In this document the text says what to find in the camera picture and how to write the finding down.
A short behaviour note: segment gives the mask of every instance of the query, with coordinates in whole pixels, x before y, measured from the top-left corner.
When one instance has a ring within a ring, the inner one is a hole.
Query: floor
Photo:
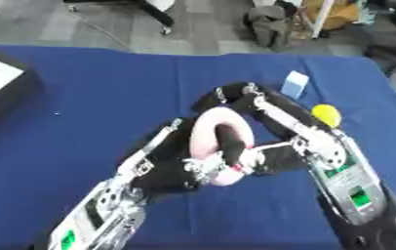
[[[0,44],[102,47],[171,55],[272,53],[256,45],[242,26],[241,17],[251,7],[252,0],[177,0],[168,11],[177,24],[171,34],[163,36],[160,23],[127,3],[79,4],[78,12],[70,13],[60,0],[0,0]],[[378,19],[370,26],[349,26],[329,39],[294,41],[285,53],[360,56],[374,41],[396,44],[396,27]],[[391,81],[396,87],[396,74]]]

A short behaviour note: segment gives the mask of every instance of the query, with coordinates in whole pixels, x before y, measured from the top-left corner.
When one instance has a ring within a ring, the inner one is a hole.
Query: blue table cover
[[[396,92],[363,58],[155,56],[104,49],[0,46],[30,64],[45,90],[0,122],[0,249],[19,249],[112,176],[127,148],[161,122],[189,115],[212,88],[249,81],[280,89],[310,76],[307,107],[333,104],[396,191]],[[257,124],[258,141],[270,138]],[[147,209],[130,242],[166,249],[338,249],[306,171],[203,187]]]

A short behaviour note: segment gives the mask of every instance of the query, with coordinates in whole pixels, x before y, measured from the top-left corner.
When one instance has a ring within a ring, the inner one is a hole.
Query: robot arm
[[[220,104],[232,110],[215,107]],[[210,110],[177,118],[147,136],[113,178],[98,184],[48,234],[43,247],[31,249],[122,249],[143,222],[148,202],[303,165],[343,247],[396,249],[396,197],[343,132],[252,83],[217,88],[193,108]],[[236,112],[250,114],[282,141],[254,146],[252,132]]]

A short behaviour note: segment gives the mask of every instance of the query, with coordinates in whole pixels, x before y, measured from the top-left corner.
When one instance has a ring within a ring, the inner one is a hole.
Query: wire
[[[280,146],[290,146],[290,145],[291,145],[290,142],[282,142],[280,144],[275,144],[275,145],[256,146],[253,148],[253,150],[263,151],[263,150],[267,150],[270,148],[275,148],[275,147],[280,147]]]
[[[82,17],[81,17],[80,15],[78,15],[78,14],[75,14],[75,13],[70,12],[70,11],[68,11],[68,13],[70,13],[70,14],[71,14],[74,18],[76,18],[77,20],[79,20],[79,21],[85,23],[86,25],[88,25],[88,26],[90,26],[90,27],[92,27],[92,28],[94,28],[94,29],[96,29],[96,30],[98,30],[98,31],[100,31],[100,32],[102,32],[102,33],[104,33],[105,35],[107,35],[107,36],[110,37],[111,39],[113,39],[113,40],[115,40],[116,42],[120,43],[122,46],[124,46],[125,48],[127,48],[127,50],[132,51],[132,49],[130,48],[130,45],[129,45],[129,44],[127,44],[127,43],[123,42],[121,39],[117,38],[117,37],[116,37],[113,33],[111,33],[110,31],[105,30],[105,29],[103,29],[102,27],[100,27],[100,26],[98,26],[98,25],[96,25],[96,24],[90,23],[89,20],[82,18]]]

